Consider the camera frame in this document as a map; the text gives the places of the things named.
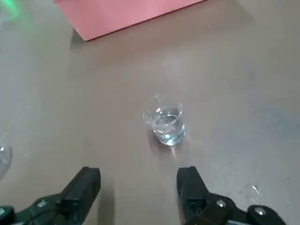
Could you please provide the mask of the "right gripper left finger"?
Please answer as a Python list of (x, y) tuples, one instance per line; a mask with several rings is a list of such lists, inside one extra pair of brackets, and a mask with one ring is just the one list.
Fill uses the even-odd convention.
[(83, 167), (59, 193), (43, 196), (22, 211), (0, 207), (2, 225), (82, 225), (101, 189), (99, 168)]

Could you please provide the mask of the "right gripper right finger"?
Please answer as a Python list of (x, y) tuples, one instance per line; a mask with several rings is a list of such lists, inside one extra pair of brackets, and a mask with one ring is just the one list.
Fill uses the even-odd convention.
[(246, 211), (226, 196), (211, 193), (194, 166), (177, 171), (176, 188), (185, 225), (284, 225), (285, 221), (264, 205)]

